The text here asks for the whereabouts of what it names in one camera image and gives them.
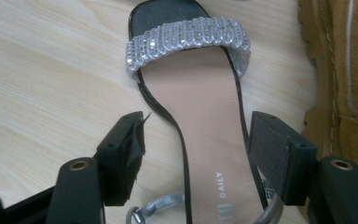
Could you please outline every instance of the heeled sandal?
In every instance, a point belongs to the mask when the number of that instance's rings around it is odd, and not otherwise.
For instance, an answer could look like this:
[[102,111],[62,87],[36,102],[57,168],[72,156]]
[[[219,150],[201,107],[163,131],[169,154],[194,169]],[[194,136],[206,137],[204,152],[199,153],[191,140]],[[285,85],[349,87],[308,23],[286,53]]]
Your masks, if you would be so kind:
[[194,0],[152,0],[130,17],[129,75],[179,131],[187,223],[249,223],[267,199],[247,155],[239,78],[250,56],[241,25]]

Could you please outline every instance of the embellished strap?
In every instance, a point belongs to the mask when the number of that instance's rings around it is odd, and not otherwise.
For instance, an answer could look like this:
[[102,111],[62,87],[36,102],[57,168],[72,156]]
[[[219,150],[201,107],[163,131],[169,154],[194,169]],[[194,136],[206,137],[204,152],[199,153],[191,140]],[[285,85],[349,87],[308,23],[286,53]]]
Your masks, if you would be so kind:
[[[270,201],[268,207],[254,223],[272,224],[279,222],[283,211],[283,202],[275,192],[273,192],[271,196],[272,200]],[[132,219],[134,219],[137,224],[145,224],[146,220],[152,217],[155,213],[177,205],[186,206],[185,194],[183,192],[170,193],[159,197],[142,207],[130,208],[127,212],[126,224],[131,224]]]
[[225,46],[238,77],[245,74],[250,41],[239,22],[227,18],[203,18],[164,23],[127,46],[127,72],[138,80],[136,71],[147,63],[182,49]]

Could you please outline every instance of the rhinestone strap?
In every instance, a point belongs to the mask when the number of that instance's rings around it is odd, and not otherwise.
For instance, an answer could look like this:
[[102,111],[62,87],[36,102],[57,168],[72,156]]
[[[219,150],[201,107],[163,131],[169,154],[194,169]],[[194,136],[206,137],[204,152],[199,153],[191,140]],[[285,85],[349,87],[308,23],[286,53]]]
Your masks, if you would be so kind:
[[209,46],[226,46],[237,76],[245,74],[251,51],[250,41],[240,23],[226,18],[202,17],[165,23],[135,36],[127,46],[127,72],[138,80],[136,71],[151,61],[181,49]]

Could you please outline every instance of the tan insole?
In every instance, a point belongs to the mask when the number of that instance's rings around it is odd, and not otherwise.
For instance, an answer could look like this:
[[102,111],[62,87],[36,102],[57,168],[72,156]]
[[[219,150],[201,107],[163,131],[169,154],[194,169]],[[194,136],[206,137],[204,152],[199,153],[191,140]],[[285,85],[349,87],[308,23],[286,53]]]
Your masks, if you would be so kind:
[[188,157],[193,223],[251,223],[263,212],[247,159],[235,79],[218,47],[176,52],[142,68],[173,116]]

